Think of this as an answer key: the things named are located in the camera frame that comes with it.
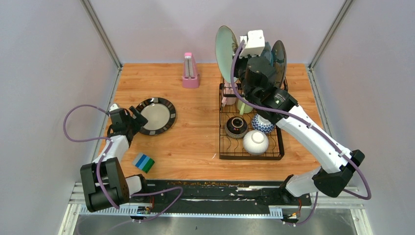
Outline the teal plate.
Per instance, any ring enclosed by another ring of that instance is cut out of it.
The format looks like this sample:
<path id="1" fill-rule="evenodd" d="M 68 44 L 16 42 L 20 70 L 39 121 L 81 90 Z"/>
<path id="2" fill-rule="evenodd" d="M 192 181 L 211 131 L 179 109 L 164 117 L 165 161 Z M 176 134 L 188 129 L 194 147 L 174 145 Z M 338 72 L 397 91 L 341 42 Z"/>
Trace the teal plate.
<path id="1" fill-rule="evenodd" d="M 272 65 L 273 63 L 273 55 L 272 55 L 272 47 L 269 42 L 265 42 L 265 47 L 261 56 L 264 56 L 268 62 Z"/>

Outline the black wire dish rack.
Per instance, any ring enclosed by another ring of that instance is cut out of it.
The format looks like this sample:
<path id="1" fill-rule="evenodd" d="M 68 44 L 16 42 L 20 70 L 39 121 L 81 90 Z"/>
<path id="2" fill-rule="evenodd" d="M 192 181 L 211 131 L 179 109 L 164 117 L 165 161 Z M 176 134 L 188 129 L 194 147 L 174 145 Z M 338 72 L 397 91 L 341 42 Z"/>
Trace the black wire dish rack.
<path id="1" fill-rule="evenodd" d="M 219 85 L 219 158 L 279 161 L 285 155 L 281 129 L 242 104 L 224 78 Z"/>

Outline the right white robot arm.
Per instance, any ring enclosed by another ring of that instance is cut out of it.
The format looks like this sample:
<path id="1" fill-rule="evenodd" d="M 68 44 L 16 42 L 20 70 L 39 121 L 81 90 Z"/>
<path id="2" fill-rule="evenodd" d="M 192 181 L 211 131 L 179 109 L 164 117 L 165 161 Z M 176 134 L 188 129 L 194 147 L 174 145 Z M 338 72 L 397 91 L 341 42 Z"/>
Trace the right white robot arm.
<path id="1" fill-rule="evenodd" d="M 350 179 L 357 173 L 366 187 L 367 195 L 353 196 L 369 200 L 371 191 L 359 165 L 365 158 L 360 150 L 342 146 L 317 125 L 287 91 L 275 85 L 275 68 L 265 57 L 241 59 L 234 55 L 230 68 L 230 83 L 241 80 L 245 97 L 235 90 L 243 103 L 301 143 L 320 163 L 320 167 L 301 175 L 289 175 L 279 187 L 279 197 L 285 204 L 292 204 L 304 194 L 322 192 L 337 197 L 346 189 Z"/>

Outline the green handled cream mug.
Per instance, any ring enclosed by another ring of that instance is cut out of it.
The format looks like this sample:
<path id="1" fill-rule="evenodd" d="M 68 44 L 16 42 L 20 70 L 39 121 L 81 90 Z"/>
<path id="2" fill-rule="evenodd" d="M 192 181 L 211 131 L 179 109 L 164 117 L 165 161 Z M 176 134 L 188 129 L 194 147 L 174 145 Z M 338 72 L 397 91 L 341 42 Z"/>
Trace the green handled cream mug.
<path id="1" fill-rule="evenodd" d="M 247 105 L 241 99 L 237 101 L 236 106 L 240 115 L 244 115 L 253 111 L 253 107 Z"/>

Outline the dark blue floral plate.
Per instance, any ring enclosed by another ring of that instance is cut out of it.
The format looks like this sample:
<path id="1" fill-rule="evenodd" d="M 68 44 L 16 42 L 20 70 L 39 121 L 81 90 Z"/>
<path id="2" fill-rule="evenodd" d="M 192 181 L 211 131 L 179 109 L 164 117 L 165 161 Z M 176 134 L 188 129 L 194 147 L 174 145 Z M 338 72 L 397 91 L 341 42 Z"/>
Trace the dark blue floral plate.
<path id="1" fill-rule="evenodd" d="M 277 40 L 274 43 L 271 53 L 273 57 L 273 66 L 277 72 L 276 85 L 281 88 L 285 81 L 287 70 L 287 55 L 285 46 L 281 40 Z"/>

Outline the pink metronome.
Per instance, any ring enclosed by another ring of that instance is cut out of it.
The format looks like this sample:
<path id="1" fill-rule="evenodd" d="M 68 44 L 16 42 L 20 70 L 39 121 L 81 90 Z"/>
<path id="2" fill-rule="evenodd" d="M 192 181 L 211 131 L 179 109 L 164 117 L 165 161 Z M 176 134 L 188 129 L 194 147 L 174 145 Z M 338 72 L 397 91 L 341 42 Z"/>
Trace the pink metronome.
<path id="1" fill-rule="evenodd" d="M 191 52 L 186 52 L 184 54 L 182 86 L 187 89 L 196 89 L 200 86 L 200 75 L 198 73 L 194 56 Z"/>

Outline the white patterned bowl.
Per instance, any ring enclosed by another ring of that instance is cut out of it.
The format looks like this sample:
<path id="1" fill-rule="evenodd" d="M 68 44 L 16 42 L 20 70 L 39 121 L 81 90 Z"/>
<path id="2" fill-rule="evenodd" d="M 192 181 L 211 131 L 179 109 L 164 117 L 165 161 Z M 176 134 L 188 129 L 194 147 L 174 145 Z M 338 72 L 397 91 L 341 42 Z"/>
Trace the white patterned bowl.
<path id="1" fill-rule="evenodd" d="M 243 138 L 243 148 L 251 155 L 262 155 L 268 147 L 268 137 L 261 131 L 249 131 Z"/>

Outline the black gold patterned bowl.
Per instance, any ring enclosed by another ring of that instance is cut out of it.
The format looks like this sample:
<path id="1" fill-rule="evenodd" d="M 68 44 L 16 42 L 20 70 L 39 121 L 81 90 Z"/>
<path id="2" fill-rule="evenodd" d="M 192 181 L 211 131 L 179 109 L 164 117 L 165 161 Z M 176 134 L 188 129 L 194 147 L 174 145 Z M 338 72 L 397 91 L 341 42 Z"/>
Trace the black gold patterned bowl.
<path id="1" fill-rule="evenodd" d="M 248 132 L 248 123 L 242 117 L 231 117 L 226 123 L 225 132 L 233 139 L 241 139 Z"/>

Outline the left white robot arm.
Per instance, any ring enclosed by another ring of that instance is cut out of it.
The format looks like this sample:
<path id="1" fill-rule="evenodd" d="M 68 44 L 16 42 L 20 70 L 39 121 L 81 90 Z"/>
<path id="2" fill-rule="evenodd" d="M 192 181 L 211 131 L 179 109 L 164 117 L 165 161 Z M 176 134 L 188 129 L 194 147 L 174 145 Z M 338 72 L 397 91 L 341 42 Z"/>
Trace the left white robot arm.
<path id="1" fill-rule="evenodd" d="M 148 120 L 131 106 L 113 104 L 109 110 L 111 125 L 107 129 L 106 145 L 92 163 L 81 166 L 81 182 L 87 209 L 97 212 L 128 203 L 130 196 L 145 202 L 150 189 L 142 174 L 125 177 L 120 161 L 129 149 L 133 137 Z"/>

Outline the red patterned bowl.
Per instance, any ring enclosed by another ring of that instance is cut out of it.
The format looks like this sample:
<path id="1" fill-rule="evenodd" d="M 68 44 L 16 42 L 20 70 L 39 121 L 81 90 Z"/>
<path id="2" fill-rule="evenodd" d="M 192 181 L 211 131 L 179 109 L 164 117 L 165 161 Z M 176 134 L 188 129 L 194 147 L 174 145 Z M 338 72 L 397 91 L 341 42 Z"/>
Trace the red patterned bowl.
<path id="1" fill-rule="evenodd" d="M 264 134 L 270 134 L 275 128 L 274 124 L 259 114 L 254 115 L 251 121 L 251 126 L 254 130 L 261 131 Z"/>

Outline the black bottom plate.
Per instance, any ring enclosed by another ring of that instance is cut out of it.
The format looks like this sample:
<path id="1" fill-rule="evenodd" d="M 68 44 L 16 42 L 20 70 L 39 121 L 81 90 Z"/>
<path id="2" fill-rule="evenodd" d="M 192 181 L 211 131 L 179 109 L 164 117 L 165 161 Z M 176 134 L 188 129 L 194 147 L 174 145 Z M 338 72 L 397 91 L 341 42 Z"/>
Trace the black bottom plate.
<path id="1" fill-rule="evenodd" d="M 139 130 L 141 134 L 155 136 L 170 129 L 177 117 L 173 103 L 162 97 L 152 97 L 144 100 L 136 110 L 148 120 Z"/>

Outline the pink mug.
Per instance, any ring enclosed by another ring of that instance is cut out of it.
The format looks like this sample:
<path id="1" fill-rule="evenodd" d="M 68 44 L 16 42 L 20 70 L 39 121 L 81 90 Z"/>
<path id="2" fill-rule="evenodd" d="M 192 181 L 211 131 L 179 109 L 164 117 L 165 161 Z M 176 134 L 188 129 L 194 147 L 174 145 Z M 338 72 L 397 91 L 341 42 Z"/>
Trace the pink mug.
<path id="1" fill-rule="evenodd" d="M 231 87 L 231 83 L 225 81 L 221 100 L 222 107 L 225 107 L 226 105 L 234 105 L 237 101 L 236 96 L 227 96 L 230 94 L 234 94 L 233 88 Z"/>

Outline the pale green flower plate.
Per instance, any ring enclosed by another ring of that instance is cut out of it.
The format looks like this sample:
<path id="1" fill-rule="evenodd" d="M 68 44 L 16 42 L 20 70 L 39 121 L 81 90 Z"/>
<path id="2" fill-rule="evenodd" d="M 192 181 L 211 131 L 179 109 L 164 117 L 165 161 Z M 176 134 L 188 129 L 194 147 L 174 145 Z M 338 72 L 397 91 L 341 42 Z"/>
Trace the pale green flower plate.
<path id="1" fill-rule="evenodd" d="M 222 77 L 231 82 L 231 66 L 238 41 L 234 32 L 226 25 L 219 27 L 215 38 L 215 56 Z"/>

